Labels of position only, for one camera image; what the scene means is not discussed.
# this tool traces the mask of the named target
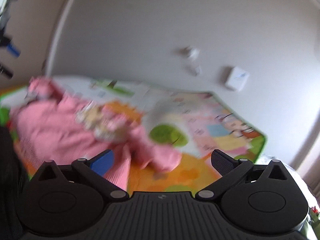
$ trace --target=colorful mat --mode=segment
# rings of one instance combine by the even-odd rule
[[[266,137],[230,110],[213,93],[180,92],[145,83],[91,80],[59,81],[69,93],[107,103],[116,112],[140,117],[149,137],[159,144],[172,144],[183,154],[180,165],[170,173],[143,170],[132,163],[128,192],[191,191],[193,194],[220,178],[211,166],[212,150],[220,149],[235,159],[255,162]],[[8,115],[1,109],[0,116]],[[18,137],[8,118],[17,154],[32,176],[39,166],[35,156],[21,152]]]

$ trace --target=pink fabric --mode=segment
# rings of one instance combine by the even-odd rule
[[[41,161],[37,163],[54,160],[58,165],[70,164],[82,157],[91,159],[110,148],[115,153],[115,163],[104,177],[124,190],[127,188],[133,152],[141,168],[150,163],[158,172],[172,171],[180,163],[180,152],[170,145],[155,145],[142,126],[130,130],[125,143],[115,145],[97,141],[92,131],[83,129],[81,124],[75,122],[75,113],[85,107],[88,101],[66,93],[61,97],[56,85],[49,79],[35,79],[30,86],[42,97],[50,93],[48,98],[51,99],[34,101],[25,107],[12,109],[10,115],[19,136],[23,138],[22,150],[33,163],[34,159],[38,159]]]

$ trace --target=white adapter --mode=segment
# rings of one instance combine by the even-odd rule
[[[244,88],[249,76],[250,74],[247,71],[239,67],[234,67],[231,70],[225,85],[227,88],[239,92]]]

